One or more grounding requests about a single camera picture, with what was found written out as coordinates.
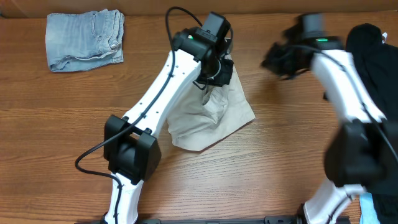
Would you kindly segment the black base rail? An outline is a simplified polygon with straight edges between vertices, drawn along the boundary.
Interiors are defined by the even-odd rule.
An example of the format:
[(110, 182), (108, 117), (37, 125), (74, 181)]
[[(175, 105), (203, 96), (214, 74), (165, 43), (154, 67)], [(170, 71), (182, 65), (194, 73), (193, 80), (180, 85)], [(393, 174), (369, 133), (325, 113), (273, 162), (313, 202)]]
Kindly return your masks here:
[(220, 220), (138, 220), (137, 224), (299, 224), (304, 223), (295, 216), (268, 216), (255, 219), (220, 219)]

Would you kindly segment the folded light blue jeans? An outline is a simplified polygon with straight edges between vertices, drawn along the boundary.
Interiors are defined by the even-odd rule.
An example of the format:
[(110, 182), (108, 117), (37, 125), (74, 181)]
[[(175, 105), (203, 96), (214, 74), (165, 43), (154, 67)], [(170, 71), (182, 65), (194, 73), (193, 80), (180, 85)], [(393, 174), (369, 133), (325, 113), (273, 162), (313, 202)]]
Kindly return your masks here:
[(124, 62), (124, 14), (103, 9), (47, 16), (45, 47), (51, 72), (89, 71)]

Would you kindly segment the light blue cloth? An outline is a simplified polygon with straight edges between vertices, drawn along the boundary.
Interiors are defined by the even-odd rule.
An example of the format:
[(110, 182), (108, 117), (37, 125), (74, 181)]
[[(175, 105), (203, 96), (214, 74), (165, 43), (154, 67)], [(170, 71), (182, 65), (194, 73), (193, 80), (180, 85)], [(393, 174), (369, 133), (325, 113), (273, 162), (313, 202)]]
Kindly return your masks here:
[(366, 192), (359, 197), (361, 217), (359, 224), (380, 224), (374, 209), (372, 194)]

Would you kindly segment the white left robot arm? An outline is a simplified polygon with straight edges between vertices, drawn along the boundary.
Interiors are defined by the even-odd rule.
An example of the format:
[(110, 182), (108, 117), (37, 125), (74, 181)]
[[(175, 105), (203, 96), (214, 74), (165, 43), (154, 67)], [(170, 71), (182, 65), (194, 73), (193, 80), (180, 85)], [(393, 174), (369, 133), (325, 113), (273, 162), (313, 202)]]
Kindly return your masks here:
[(211, 12), (204, 24), (172, 36), (165, 65), (139, 102), (104, 126), (104, 158), (113, 179), (109, 210), (101, 223), (135, 223), (144, 181), (156, 170), (157, 138), (167, 116), (192, 85), (200, 90), (229, 84), (233, 61), (226, 58), (233, 34), (225, 17)]

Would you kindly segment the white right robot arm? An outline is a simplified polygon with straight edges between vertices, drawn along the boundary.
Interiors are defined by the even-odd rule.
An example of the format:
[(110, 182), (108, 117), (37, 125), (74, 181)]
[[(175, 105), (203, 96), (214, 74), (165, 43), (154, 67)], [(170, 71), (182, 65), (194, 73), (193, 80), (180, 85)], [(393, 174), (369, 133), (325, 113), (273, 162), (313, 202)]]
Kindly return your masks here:
[(326, 150), (326, 179), (294, 216), (266, 217), (266, 223), (348, 223), (345, 208), (371, 192), (397, 195), (397, 124), (376, 106), (340, 38), (326, 35), (319, 13), (298, 16), (274, 44), (262, 65), (290, 80), (311, 71), (334, 105), (339, 129)]

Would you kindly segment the white garment tag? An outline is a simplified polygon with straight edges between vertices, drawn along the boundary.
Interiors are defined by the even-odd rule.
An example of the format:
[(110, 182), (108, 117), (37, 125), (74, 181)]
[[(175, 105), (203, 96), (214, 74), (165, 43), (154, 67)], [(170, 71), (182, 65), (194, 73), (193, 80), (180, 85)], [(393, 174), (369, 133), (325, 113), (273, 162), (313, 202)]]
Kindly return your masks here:
[(384, 44), (384, 43), (386, 42), (386, 40), (387, 40), (387, 33), (384, 32), (384, 33), (382, 34), (382, 43)]

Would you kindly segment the black garment pile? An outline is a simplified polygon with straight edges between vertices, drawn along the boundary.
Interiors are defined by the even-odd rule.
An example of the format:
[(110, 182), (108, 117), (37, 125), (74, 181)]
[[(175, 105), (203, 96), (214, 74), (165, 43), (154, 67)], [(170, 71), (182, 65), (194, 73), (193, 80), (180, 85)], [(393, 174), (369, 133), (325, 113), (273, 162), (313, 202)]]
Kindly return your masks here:
[(344, 125), (326, 152), (326, 175), (339, 187), (364, 184), (371, 193), (374, 220), (397, 223), (397, 47), (382, 41), (380, 28), (361, 24), (350, 31), (346, 50), (353, 55), (359, 77), (386, 116), (381, 130), (373, 124)]

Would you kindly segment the beige khaki shorts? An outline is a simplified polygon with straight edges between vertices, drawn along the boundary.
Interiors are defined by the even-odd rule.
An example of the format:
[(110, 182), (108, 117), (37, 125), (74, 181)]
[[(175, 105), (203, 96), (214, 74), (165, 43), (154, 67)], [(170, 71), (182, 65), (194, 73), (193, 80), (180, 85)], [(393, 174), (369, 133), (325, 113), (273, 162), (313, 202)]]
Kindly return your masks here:
[(238, 73), (228, 85), (200, 90), (191, 84), (167, 117), (174, 146), (202, 151), (251, 122), (255, 114), (246, 100)]

